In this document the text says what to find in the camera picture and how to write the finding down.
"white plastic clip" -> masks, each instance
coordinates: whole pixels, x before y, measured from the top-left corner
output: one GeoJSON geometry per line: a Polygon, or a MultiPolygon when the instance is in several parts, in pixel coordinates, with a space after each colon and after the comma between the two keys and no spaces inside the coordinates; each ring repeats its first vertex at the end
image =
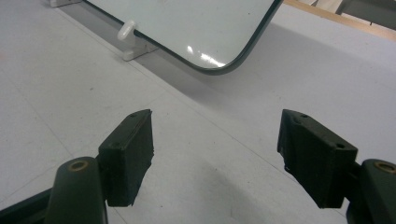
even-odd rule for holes
{"type": "Polygon", "coordinates": [[[154,45],[146,40],[134,35],[134,21],[127,21],[121,27],[117,38],[131,46],[131,49],[125,50],[122,55],[124,61],[131,61],[145,53],[150,53],[157,49],[154,45]]]}
{"type": "Polygon", "coordinates": [[[49,0],[51,7],[62,7],[69,4],[80,3],[82,0],[49,0]]]}

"white mounting bracket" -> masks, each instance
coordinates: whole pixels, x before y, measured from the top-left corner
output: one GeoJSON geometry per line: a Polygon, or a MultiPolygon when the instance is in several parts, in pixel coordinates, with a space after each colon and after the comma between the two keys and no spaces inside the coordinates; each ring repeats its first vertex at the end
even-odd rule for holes
{"type": "Polygon", "coordinates": [[[51,7],[62,7],[69,4],[80,3],[82,0],[49,0],[51,7]]]}
{"type": "Polygon", "coordinates": [[[134,21],[127,21],[121,27],[117,38],[120,41],[127,43],[131,49],[127,49],[123,52],[122,59],[124,61],[131,61],[134,58],[139,57],[145,53],[150,53],[157,49],[154,45],[148,41],[134,35],[135,29],[134,21]]]}

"gray floor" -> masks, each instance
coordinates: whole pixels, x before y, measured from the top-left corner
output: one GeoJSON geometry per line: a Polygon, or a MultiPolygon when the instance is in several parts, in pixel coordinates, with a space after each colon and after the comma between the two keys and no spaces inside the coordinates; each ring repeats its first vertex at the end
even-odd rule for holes
{"type": "Polygon", "coordinates": [[[282,6],[241,67],[207,77],[161,50],[124,62],[44,1],[0,1],[0,208],[50,188],[59,165],[94,157],[150,108],[153,164],[110,223],[346,223],[283,171],[281,111],[326,124],[359,162],[395,162],[396,44],[312,18],[282,6]]]}

